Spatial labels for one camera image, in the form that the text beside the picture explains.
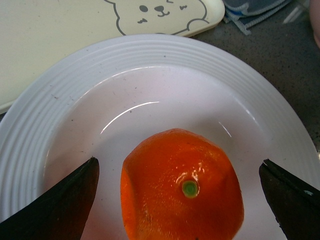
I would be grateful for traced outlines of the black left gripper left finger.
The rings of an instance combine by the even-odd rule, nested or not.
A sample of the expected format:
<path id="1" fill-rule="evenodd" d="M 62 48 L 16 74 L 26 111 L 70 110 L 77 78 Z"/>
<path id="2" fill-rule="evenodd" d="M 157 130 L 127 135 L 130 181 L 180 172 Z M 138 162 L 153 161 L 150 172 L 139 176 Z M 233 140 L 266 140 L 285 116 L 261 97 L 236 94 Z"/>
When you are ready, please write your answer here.
<path id="1" fill-rule="evenodd" d="M 0 224 L 2 240 L 79 240 L 100 174 L 91 157 L 60 182 Z"/>

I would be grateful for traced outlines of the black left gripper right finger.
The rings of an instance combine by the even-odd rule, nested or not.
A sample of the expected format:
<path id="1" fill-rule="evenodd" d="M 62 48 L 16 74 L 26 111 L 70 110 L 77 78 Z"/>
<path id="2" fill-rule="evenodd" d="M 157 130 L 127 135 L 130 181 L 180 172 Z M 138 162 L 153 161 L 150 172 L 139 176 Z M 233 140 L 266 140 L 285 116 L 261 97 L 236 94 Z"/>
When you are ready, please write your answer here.
<path id="1" fill-rule="evenodd" d="M 258 170 L 266 201 L 288 240 L 320 238 L 320 191 L 269 159 Z"/>

